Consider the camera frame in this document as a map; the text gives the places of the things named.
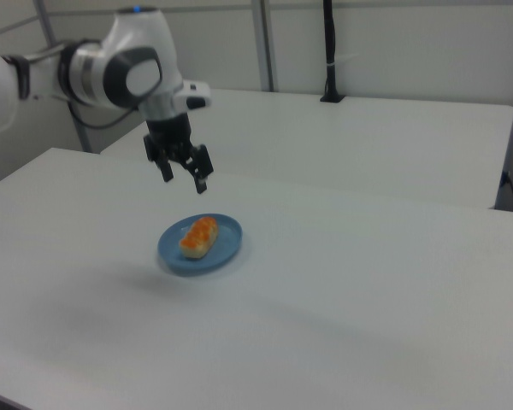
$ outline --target bread roll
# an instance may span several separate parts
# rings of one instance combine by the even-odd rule
[[[219,235],[219,226],[215,218],[204,216],[192,224],[180,242],[180,250],[186,258],[203,258]]]

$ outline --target white table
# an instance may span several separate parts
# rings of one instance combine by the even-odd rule
[[[176,220],[241,250],[162,268]],[[513,409],[513,214],[53,149],[0,182],[0,395],[46,409]]]
[[[192,141],[219,172],[492,208],[513,108],[454,102],[213,90],[190,113]],[[103,151],[148,161],[146,124]]]

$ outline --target black stand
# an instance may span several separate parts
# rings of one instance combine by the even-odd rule
[[[324,103],[339,103],[344,96],[336,90],[336,71],[334,65],[334,51],[336,40],[334,34],[333,0],[323,0],[323,18],[325,20],[325,52],[327,53],[327,83],[325,95],[321,97]]]

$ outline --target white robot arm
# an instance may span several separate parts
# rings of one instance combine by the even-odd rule
[[[169,161],[187,169],[198,193],[213,172],[204,145],[192,146],[187,112],[210,105],[209,86],[183,80],[173,38],[159,9],[121,9],[102,41],[66,42],[31,56],[0,56],[0,131],[19,100],[55,97],[93,107],[137,109],[150,134],[149,161],[168,182]]]

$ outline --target round plate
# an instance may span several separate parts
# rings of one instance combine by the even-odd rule
[[[219,236],[209,252],[201,259],[188,259],[180,251],[179,241],[185,236],[192,224],[211,216],[219,226]],[[219,267],[226,263],[239,249],[241,244],[241,225],[234,218],[222,214],[194,215],[169,227],[160,237],[157,251],[162,259],[173,269],[182,271],[202,271]]]

